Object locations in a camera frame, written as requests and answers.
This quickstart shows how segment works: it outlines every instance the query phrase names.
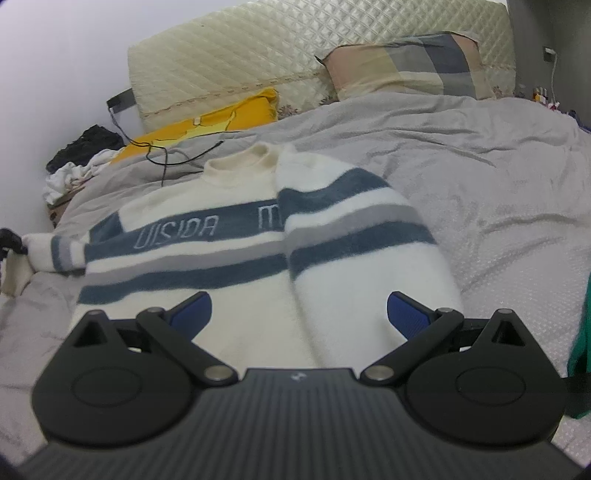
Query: cable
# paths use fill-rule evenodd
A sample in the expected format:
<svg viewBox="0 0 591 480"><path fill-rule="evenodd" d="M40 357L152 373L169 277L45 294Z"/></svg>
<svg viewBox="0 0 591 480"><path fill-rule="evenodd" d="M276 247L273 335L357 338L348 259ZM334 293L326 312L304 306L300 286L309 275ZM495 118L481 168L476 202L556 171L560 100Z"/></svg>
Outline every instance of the cable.
<svg viewBox="0 0 591 480"><path fill-rule="evenodd" d="M552 68L552 81L550 86L552 88L552 103L556 105L556 95L554 94L554 74L556 73L556 65L558 64L558 53L554 52L554 67Z"/></svg>
<svg viewBox="0 0 591 480"><path fill-rule="evenodd" d="M153 163L154 165L158 165L161 167L164 167L162 170L162 179L160 180L160 186L164 187L164 179L166 177L166 170L168 167L175 167L177 165L183 165L185 163L189 163L193 160L196 160L202 156L204 156L206 153L211 152L211 150L213 150L214 148L219 147L221 144L223 144L224 140L220 140L218 141L214 146L212 146L211 148L208 148L206 151L201 152L199 155L193 157L193 158L189 158L189 156L182 151L179 148L171 148L170 150L168 150L165 147L160 147L159 145L154 145L150 142L136 142L135 140L133 140L132 138L130 138L125 131L121 128L121 126L119 125L119 123L117 122L116 118L115 118L115 114L113 113L113 110L111 110L111 108L108 109L109 110L109 115L111 116L111 121L113 122L113 125L117 127L117 129L121 132L121 134L124 136L124 138L132 145L135 145L136 147L140 147L140 148L147 148L148 151L146 152L146 160L148 160L150 163ZM161 150L164 150L164 163L160 163L157 162L155 160L153 160L152 158L150 158L150 153L152 152L153 148L159 148ZM184 156L186 158L186 160L180 161L180 162L176 162L176 163L168 163L168 155L171 152L177 152L180 153L182 156Z"/></svg>

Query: headboard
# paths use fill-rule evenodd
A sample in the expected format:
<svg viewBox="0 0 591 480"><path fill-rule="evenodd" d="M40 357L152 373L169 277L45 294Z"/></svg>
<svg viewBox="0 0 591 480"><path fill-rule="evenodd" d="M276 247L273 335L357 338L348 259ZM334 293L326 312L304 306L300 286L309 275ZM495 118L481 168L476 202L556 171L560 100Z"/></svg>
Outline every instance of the headboard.
<svg viewBox="0 0 591 480"><path fill-rule="evenodd" d="M497 96L515 86L509 14L487 0L259 0L225 8L129 48L129 78L147 131L274 86L280 110L335 96L314 55L343 43L384 43L442 30L480 39Z"/></svg>

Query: green fabric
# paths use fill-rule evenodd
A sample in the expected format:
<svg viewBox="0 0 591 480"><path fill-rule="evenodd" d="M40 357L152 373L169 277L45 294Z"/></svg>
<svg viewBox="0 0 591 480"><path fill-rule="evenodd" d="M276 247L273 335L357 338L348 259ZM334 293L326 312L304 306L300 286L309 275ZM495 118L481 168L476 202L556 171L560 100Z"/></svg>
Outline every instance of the green fabric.
<svg viewBox="0 0 591 480"><path fill-rule="evenodd" d="M587 282L587 294L583 305L581 328L574 341L573 351L570 354L567 372L569 377L576 374L591 372L591 276Z"/></svg>

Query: pillow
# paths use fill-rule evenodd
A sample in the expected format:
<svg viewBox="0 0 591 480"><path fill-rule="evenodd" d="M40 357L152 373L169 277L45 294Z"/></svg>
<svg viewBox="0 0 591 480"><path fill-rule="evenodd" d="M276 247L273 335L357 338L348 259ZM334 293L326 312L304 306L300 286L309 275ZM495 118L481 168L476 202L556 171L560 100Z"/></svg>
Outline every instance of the pillow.
<svg viewBox="0 0 591 480"><path fill-rule="evenodd" d="M345 45L323 58L339 100L371 92L494 98L478 43L453 32L404 37L383 45Z"/></svg>
<svg viewBox="0 0 591 480"><path fill-rule="evenodd" d="M204 113L197 118L167 125L158 130L134 138L138 143L147 142L158 147L169 147L181 140L217 132L246 130L270 124L277 120L277 92L267 88L244 100L227 107ZM116 163L132 155L145 154L146 147L127 145L111 163Z"/></svg>

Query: ribbed black surface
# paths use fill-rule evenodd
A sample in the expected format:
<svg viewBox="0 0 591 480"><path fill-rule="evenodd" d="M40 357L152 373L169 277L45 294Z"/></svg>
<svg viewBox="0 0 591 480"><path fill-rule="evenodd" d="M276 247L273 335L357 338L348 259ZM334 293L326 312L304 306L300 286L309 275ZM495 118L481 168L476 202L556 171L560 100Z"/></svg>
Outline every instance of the ribbed black surface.
<svg viewBox="0 0 591 480"><path fill-rule="evenodd" d="M250 370L156 439L111 451L54 443L21 470L31 480L565 480L578 467L549 443L510 452L446 443L392 391L348 370Z"/></svg>

